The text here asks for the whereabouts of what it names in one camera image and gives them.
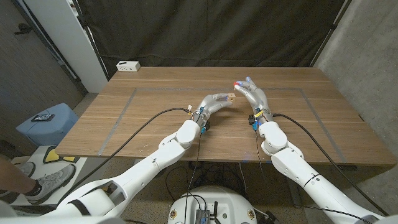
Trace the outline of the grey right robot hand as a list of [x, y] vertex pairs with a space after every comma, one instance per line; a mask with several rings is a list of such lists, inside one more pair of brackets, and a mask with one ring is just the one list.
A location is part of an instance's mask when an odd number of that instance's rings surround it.
[[234, 82], [234, 89], [246, 97], [252, 107], [254, 115], [262, 112], [262, 114], [258, 117], [261, 124], [268, 121], [273, 121], [273, 116], [267, 102], [266, 94], [262, 89], [256, 86], [250, 77], [246, 77], [245, 81]]

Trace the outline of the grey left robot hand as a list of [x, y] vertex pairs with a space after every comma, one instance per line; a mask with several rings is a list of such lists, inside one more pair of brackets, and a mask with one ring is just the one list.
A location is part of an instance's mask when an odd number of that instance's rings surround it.
[[209, 120], [211, 114], [232, 104], [233, 102], [228, 100], [227, 93], [207, 95], [194, 111], [193, 120], [197, 125], [202, 126], [205, 121]]

